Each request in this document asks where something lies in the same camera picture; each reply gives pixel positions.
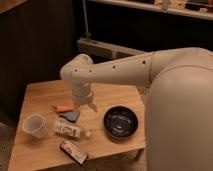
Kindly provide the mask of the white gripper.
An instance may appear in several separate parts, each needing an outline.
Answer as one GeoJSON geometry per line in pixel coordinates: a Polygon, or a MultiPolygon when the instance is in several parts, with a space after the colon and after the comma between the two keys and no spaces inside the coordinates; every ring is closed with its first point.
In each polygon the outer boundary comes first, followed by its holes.
{"type": "Polygon", "coordinates": [[[93,109],[95,112],[97,112],[97,107],[95,104],[93,104],[93,94],[90,93],[86,96],[76,96],[76,95],[73,95],[72,96],[72,99],[73,99],[73,103],[77,106],[80,106],[80,105],[87,105],[89,104],[88,106],[93,109]]]}

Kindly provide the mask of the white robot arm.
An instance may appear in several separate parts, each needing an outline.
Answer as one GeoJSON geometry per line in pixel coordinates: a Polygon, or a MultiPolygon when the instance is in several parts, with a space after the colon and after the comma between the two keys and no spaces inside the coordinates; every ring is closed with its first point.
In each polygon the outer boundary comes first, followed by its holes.
{"type": "Polygon", "coordinates": [[[60,70],[77,105],[92,83],[146,87],[147,171],[213,171],[213,52],[178,48],[95,64],[79,54],[60,70]]]}

